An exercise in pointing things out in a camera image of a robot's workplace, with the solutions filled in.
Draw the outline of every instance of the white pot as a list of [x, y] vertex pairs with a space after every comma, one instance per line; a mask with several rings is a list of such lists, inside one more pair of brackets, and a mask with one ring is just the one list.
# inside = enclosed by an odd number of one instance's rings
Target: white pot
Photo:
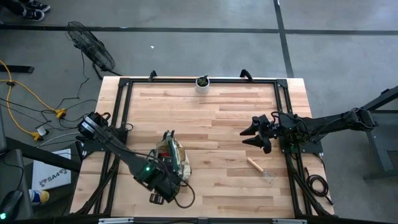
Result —
[[207, 93], [209, 91], [210, 80], [208, 78], [206, 78], [206, 79], [207, 79], [207, 86], [200, 86], [200, 85], [198, 85], [198, 80], [195, 81], [196, 90], [198, 93]]

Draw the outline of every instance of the white paper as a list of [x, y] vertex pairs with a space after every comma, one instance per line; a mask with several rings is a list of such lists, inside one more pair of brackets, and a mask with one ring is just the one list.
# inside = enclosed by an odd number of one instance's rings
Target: white paper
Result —
[[[70, 159], [70, 149], [53, 153]], [[70, 170], [47, 165], [40, 161], [33, 162], [32, 190], [47, 190], [70, 183]]]

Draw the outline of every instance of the yellow extension cord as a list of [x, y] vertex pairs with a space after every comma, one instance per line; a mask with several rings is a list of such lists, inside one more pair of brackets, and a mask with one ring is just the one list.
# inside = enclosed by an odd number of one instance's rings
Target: yellow extension cord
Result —
[[[12, 83], [17, 83], [18, 85], [21, 85], [21, 86], [24, 87], [29, 93], [31, 93], [32, 95], [34, 95], [35, 98], [36, 98], [39, 102], [41, 102], [46, 108], [48, 108], [48, 109], [51, 110], [51, 111], [54, 111], [54, 113], [57, 114], [57, 117], [58, 117], [58, 118], [60, 118], [61, 116], [65, 115], [65, 109], [56, 110], [56, 109], [54, 109], [54, 108], [51, 108], [49, 105], [47, 105], [46, 103], [44, 103], [44, 102], [43, 102], [31, 89], [29, 89], [27, 86], [25, 86], [24, 84], [22, 84], [22, 83], [19, 82], [19, 81], [12, 80], [11, 72], [10, 72], [9, 69], [7, 68], [7, 65], [6, 65], [2, 60], [0, 60], [0, 63], [2, 63], [2, 65], [4, 66], [4, 68], [6, 68], [7, 73], [8, 73], [8, 76], [9, 76], [9, 80], [0, 80], [0, 82], [12, 82]], [[9, 98], [10, 98], [10, 95], [11, 95], [11, 90], [12, 90], [12, 86], [9, 86], [8, 94], [7, 94], [7, 102], [6, 102], [6, 103], [7, 103], [8, 113], [10, 114], [11, 119], [14, 121], [14, 123], [16, 124], [16, 126], [17, 126], [21, 131], [23, 131], [23, 132], [25, 132], [25, 133], [27, 133], [27, 134], [30, 134], [31, 136], [33, 136], [33, 138], [34, 138], [36, 141], [41, 140], [41, 136], [40, 136], [40, 134], [39, 134], [38, 132], [30, 132], [30, 131], [24, 129], [23, 127], [21, 127], [21, 126], [19, 125], [19, 123], [17, 122], [17, 120], [16, 120], [16, 119], [14, 118], [14, 116], [12, 115], [12, 112], [11, 112], [11, 110], [10, 110], [10, 105], [9, 105]]]

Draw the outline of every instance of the fan stand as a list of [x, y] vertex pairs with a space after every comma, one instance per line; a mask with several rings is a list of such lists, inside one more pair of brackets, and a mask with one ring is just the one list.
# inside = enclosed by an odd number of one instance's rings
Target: fan stand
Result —
[[[98, 78], [99, 78], [100, 80], [102, 80], [103, 77], [100, 75], [100, 72], [97, 70], [97, 66], [95, 65], [94, 62], [93, 62], [93, 68], [94, 68], [94, 71], [95, 71], [95, 73], [97, 74]], [[114, 72], [114, 71], [111, 71], [111, 70], [107, 70], [107, 69], [103, 69], [103, 68], [100, 68], [100, 69], [101, 69], [102, 72], [110, 72], [110, 73], [115, 74], [115, 75], [117, 75], [117, 76], [122, 76], [122, 75], [120, 75], [120, 74], [118, 74], [118, 73], [116, 73], [116, 72]]]

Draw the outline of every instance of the small potted plant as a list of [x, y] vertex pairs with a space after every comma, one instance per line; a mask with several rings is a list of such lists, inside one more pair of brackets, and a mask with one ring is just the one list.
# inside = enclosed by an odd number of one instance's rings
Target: small potted plant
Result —
[[207, 93], [209, 91], [210, 80], [207, 75], [197, 78], [196, 89], [198, 93]]

